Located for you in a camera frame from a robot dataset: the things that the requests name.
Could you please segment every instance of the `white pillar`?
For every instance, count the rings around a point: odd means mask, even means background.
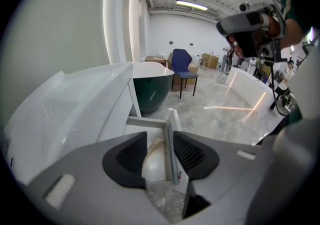
[[[139,1],[139,42],[140,42],[140,59],[146,57],[146,36],[145,36],[145,0]]]
[[[140,62],[139,0],[130,0],[129,31],[132,60]]]
[[[144,37],[145,37],[145,55],[149,55],[149,9],[148,5],[146,4],[144,11]]]
[[[126,61],[122,2],[123,0],[103,0],[103,30],[110,64]]]

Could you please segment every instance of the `white panel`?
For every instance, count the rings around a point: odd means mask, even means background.
[[[104,122],[98,142],[123,135],[132,105],[129,87],[126,86]]]
[[[129,81],[128,86],[131,94],[131,99],[133,101],[133,106],[130,111],[130,115],[141,118],[140,108],[138,104],[138,99],[137,99],[136,89],[135,89],[135,84],[133,79]]]
[[[66,153],[97,141],[132,78],[132,64],[99,66],[62,78],[59,74],[21,104],[5,129],[8,159],[15,159],[12,171],[25,184]]]
[[[260,116],[263,116],[274,102],[272,89],[244,70],[232,67],[225,84],[255,108],[254,111]]]

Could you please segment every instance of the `white table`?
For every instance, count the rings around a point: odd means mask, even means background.
[[[133,78],[155,78],[173,75],[174,72],[155,61],[133,62]]]
[[[232,67],[225,83],[245,99],[260,116],[263,116],[274,102],[272,89],[241,69]]]

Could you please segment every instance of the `cable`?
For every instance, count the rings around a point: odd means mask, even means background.
[[[272,84],[272,93],[273,93],[273,99],[274,99],[274,103],[275,103],[275,106],[276,106],[276,110],[279,112],[280,115],[286,116],[286,114],[281,113],[279,111],[279,108],[278,108],[278,104],[277,104],[277,100],[276,100],[276,94],[275,94],[275,86],[274,86],[274,70],[273,70],[272,67],[271,67],[271,84]]]

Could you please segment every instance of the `person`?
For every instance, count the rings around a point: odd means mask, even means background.
[[[288,65],[288,70],[287,72],[281,76],[281,83],[279,84],[279,86],[275,89],[275,92],[278,94],[278,96],[276,97],[275,101],[271,104],[270,106],[270,110],[273,111],[275,106],[276,106],[276,102],[279,100],[280,96],[283,95],[287,89],[288,89],[288,81],[294,76],[294,61],[292,59],[290,59],[287,62]]]
[[[229,75],[229,71],[231,70],[232,58],[233,58],[234,52],[235,51],[233,49],[230,49],[227,53],[226,66],[225,66],[225,73],[227,75]]]
[[[284,7],[286,34],[280,41],[280,48],[284,49],[290,46],[299,44],[303,37],[310,31],[311,27],[315,29],[316,34],[320,29],[320,16],[318,13],[317,2],[315,0],[280,0]],[[271,16],[269,18],[268,34],[270,37],[278,36],[280,26],[278,22]],[[237,40],[234,36],[228,38],[230,43],[235,43]],[[235,46],[235,53],[240,58],[244,58],[241,46]],[[302,114],[297,106],[289,115],[285,116],[278,126],[269,134],[276,135],[284,127],[296,123],[302,119]]]
[[[231,48],[231,46],[228,44],[228,46],[226,46],[225,48],[223,48],[222,50],[226,51],[226,54],[223,56],[222,59],[222,65],[221,65],[221,71],[225,72],[227,75],[229,74],[229,70],[230,70],[230,57],[231,57],[231,63],[232,63],[232,56],[234,50]]]

